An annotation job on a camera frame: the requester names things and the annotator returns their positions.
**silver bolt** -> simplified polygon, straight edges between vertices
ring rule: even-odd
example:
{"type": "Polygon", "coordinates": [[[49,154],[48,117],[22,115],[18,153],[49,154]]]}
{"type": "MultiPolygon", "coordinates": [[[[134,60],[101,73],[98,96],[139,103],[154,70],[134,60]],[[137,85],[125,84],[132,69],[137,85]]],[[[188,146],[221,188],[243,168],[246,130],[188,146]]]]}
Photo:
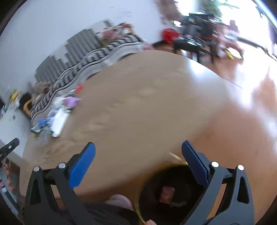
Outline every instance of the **silver bolt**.
{"type": "Polygon", "coordinates": [[[238,169],[239,170],[244,170],[244,166],[243,165],[238,165],[238,169]]]}
{"type": "Polygon", "coordinates": [[[39,171],[39,167],[38,166],[34,167],[34,171],[38,172],[39,171]]]}
{"type": "Polygon", "coordinates": [[[218,162],[213,161],[213,162],[212,162],[212,166],[213,166],[213,167],[219,167],[219,164],[218,164],[218,162]]]}
{"type": "Polygon", "coordinates": [[[60,164],[59,164],[59,168],[60,169],[63,169],[63,168],[65,168],[66,167],[66,164],[64,163],[64,162],[61,162],[60,164]]]}

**wooden table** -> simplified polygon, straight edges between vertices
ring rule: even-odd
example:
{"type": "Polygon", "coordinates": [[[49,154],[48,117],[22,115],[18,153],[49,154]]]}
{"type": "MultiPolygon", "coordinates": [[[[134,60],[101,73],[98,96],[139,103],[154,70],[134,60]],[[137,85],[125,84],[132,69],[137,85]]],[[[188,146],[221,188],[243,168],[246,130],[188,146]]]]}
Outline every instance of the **wooden table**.
{"type": "Polygon", "coordinates": [[[159,164],[207,126],[228,100],[223,79],[188,58],[156,50],[128,56],[84,83],[82,100],[59,138],[39,147],[31,135],[20,169],[26,194],[32,169],[67,162],[91,141],[96,157],[75,192],[100,191],[159,164]]]}

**patterned sofa cover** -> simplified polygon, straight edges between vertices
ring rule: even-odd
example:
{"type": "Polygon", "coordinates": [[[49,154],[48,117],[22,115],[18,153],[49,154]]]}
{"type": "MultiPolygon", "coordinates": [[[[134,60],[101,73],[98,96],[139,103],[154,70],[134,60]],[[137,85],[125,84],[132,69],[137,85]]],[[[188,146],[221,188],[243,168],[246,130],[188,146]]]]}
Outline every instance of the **patterned sofa cover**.
{"type": "Polygon", "coordinates": [[[143,49],[144,40],[138,35],[127,35],[107,46],[92,29],[86,29],[71,37],[53,55],[48,56],[37,68],[38,82],[48,81],[51,87],[47,94],[31,109],[32,125],[45,118],[51,111],[51,102],[62,96],[104,67],[114,64],[120,58],[143,49]]]}

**yellow object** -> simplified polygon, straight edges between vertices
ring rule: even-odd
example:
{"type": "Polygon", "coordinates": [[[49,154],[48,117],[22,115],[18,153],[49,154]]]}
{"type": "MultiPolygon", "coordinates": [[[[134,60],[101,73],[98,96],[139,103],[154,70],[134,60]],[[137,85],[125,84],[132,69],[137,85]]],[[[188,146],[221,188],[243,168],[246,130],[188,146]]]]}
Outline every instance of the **yellow object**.
{"type": "Polygon", "coordinates": [[[228,50],[225,50],[225,53],[230,59],[235,60],[233,55],[228,50]]]}
{"type": "Polygon", "coordinates": [[[14,94],[10,98],[10,102],[13,102],[16,99],[16,96],[18,95],[18,91],[15,91],[14,94]]]}

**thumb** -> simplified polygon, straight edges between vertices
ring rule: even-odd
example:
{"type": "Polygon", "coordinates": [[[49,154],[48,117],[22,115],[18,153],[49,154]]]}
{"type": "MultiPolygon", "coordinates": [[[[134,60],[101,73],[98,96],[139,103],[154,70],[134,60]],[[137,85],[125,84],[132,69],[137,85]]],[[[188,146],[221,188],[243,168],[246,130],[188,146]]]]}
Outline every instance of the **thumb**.
{"type": "Polygon", "coordinates": [[[145,225],[157,225],[153,220],[146,221],[145,225]]]}

